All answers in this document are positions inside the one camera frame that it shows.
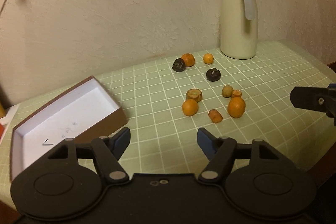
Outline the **small carrot piece front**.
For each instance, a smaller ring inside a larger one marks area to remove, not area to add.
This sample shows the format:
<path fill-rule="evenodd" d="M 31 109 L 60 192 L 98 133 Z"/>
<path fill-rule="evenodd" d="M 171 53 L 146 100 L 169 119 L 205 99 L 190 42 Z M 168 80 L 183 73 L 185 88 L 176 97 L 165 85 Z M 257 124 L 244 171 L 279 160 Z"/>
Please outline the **small carrot piece front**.
<path fill-rule="evenodd" d="M 209 118 L 213 123 L 219 123 L 223 120 L 223 117 L 220 112 L 216 109 L 212 109 L 209 111 Z"/>

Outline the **small carrot piece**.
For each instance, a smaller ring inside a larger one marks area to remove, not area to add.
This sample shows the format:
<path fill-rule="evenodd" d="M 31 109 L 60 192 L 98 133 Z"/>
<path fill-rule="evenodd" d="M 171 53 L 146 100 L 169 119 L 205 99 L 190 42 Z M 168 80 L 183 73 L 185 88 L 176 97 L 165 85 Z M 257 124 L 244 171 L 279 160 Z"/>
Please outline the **small carrot piece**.
<path fill-rule="evenodd" d="M 232 93 L 231 93 L 231 97 L 232 98 L 235 98 L 235 97 L 242 97 L 242 92 L 239 91 L 239 90 L 233 90 Z"/>
<path fill-rule="evenodd" d="M 209 111 L 209 118 L 213 123 L 219 123 L 223 120 L 223 117 L 220 112 L 216 109 L 212 109 Z"/>

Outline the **round orange mandarin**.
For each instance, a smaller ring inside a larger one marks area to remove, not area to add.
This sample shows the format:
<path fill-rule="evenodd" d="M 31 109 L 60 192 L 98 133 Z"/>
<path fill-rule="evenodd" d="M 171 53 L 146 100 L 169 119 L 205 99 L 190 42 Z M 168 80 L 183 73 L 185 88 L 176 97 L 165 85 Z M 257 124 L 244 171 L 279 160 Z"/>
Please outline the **round orange mandarin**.
<path fill-rule="evenodd" d="M 193 99 L 187 99 L 182 104 L 182 111 L 185 116 L 193 116 L 198 112 L 198 102 Z"/>

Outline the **dark brown fruit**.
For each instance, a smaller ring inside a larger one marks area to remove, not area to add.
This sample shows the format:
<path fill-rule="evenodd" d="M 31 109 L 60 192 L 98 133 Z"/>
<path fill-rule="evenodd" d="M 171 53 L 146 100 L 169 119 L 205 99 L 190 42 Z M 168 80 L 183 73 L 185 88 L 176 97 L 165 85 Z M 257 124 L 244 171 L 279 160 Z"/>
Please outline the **dark brown fruit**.
<path fill-rule="evenodd" d="M 215 82 L 221 78 L 221 72 L 216 68 L 211 68 L 206 71 L 206 77 L 208 81 Z"/>
<path fill-rule="evenodd" d="M 175 72 L 183 72 L 186 69 L 185 61 L 182 58 L 175 59 L 172 70 Z"/>

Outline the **small round orange kumquat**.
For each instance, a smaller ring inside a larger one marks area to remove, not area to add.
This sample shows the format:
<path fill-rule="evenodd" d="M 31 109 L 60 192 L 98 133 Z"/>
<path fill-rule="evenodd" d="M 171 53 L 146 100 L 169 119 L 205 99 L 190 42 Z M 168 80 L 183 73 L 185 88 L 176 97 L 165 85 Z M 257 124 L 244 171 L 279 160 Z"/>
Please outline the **small round orange kumquat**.
<path fill-rule="evenodd" d="M 204 56 L 203 56 L 203 62 L 204 62 L 205 64 L 208 64 L 208 65 L 212 64 L 212 63 L 214 62 L 214 57 L 213 57 L 213 55 L 210 54 L 210 53 L 206 53 L 206 54 L 204 54 Z"/>

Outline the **brown cardboard box white inside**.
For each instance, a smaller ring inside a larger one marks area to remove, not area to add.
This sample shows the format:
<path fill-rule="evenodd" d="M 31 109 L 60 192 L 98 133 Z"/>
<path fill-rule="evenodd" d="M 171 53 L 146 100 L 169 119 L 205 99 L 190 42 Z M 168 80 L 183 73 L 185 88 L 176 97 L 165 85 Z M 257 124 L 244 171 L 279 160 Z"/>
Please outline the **brown cardboard box white inside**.
<path fill-rule="evenodd" d="M 93 76 L 62 92 L 13 128 L 10 179 L 59 144 L 72 138 L 89 143 L 127 124 L 122 107 Z"/>

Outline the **large orange mandarin right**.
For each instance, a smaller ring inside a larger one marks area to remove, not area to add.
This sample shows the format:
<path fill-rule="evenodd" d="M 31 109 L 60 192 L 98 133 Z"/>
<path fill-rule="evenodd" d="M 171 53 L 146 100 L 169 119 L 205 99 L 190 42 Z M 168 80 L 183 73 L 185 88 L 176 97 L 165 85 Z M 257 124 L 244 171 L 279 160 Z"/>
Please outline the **large orange mandarin right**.
<path fill-rule="evenodd" d="M 227 111 L 232 118 L 240 118 L 244 114 L 245 108 L 245 101 L 241 97 L 233 97 L 228 104 Z"/>

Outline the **carrot chunk with green core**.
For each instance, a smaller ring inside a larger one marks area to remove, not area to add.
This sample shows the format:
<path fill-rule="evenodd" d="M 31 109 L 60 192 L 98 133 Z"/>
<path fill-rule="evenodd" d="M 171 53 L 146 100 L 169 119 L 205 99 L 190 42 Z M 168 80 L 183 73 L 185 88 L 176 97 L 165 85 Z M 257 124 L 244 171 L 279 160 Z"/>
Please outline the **carrot chunk with green core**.
<path fill-rule="evenodd" d="M 189 89 L 186 93 L 186 99 L 200 102 L 203 99 L 202 91 L 197 88 Z"/>

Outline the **green brown kiwi fruit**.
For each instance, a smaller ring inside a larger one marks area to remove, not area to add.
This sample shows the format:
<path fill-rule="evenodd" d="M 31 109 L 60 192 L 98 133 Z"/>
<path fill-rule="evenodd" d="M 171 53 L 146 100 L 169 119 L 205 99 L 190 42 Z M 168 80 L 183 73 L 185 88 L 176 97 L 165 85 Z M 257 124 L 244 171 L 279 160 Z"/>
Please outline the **green brown kiwi fruit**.
<path fill-rule="evenodd" d="M 222 88 L 222 96 L 224 98 L 230 98 L 232 96 L 232 92 L 233 92 L 233 87 L 231 85 L 225 85 Z"/>

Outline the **orange mandarin near dark fruit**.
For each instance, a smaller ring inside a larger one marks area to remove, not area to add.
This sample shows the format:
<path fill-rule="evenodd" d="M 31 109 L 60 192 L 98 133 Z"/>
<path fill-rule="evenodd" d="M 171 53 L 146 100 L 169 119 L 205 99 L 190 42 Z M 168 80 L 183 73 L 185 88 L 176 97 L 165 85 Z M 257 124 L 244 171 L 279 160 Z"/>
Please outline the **orange mandarin near dark fruit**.
<path fill-rule="evenodd" d="M 191 53 L 185 53 L 181 56 L 185 62 L 185 67 L 192 67 L 195 64 L 195 57 Z"/>

